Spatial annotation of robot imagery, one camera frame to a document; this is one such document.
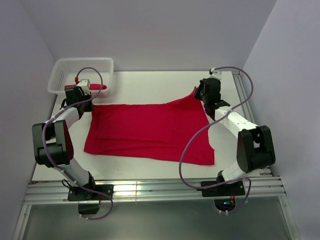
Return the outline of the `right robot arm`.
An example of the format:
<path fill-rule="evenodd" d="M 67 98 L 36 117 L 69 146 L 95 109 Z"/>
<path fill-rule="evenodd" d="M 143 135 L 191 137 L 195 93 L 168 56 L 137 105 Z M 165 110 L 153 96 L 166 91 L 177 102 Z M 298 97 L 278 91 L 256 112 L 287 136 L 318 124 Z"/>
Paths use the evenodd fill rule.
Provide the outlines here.
<path fill-rule="evenodd" d="M 223 125 L 237 139 L 235 162 L 217 176 L 216 189 L 220 194 L 227 195 L 233 190 L 232 180 L 239 180 L 276 162 L 270 128 L 258 126 L 231 110 L 231 105 L 221 97 L 219 79 L 200 80 L 194 98 L 203 102 L 204 111 L 212 120 Z"/>

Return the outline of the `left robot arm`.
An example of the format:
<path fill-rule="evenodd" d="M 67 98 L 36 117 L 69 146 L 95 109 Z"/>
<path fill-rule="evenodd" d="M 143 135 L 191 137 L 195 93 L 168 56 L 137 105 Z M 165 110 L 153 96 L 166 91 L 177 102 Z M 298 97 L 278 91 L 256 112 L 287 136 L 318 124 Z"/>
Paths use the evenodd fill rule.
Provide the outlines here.
<path fill-rule="evenodd" d="M 69 128 L 81 119 L 84 113 L 92 112 L 92 94 L 83 84 L 64 88 L 66 98 L 57 115 L 50 120 L 32 126 L 35 161 L 60 172 L 65 179 L 62 184 L 76 200 L 91 200 L 98 188 L 91 173 L 83 169 L 75 159 Z"/>

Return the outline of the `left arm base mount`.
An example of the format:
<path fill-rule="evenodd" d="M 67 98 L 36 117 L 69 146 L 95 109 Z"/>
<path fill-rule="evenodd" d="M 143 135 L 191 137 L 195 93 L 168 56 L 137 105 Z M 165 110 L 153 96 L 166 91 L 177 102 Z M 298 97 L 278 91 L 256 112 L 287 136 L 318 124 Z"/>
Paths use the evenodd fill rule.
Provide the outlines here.
<path fill-rule="evenodd" d="M 78 213 L 82 215 L 95 215 L 98 213 L 102 201 L 108 201 L 113 197 L 114 186 L 112 184 L 98 184 L 94 191 L 90 192 L 81 187 L 71 187 L 67 196 L 68 202 L 78 202 Z"/>

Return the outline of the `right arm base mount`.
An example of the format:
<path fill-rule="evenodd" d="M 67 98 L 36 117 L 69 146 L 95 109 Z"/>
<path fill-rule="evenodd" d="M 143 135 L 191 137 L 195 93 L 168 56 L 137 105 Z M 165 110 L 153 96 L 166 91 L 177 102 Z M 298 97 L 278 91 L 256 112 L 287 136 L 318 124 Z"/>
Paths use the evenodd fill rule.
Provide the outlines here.
<path fill-rule="evenodd" d="M 232 211 L 236 208 L 236 197 L 245 195 L 242 181 L 226 183 L 212 188 L 199 189 L 204 198 L 213 197 L 215 207 L 222 212 Z"/>

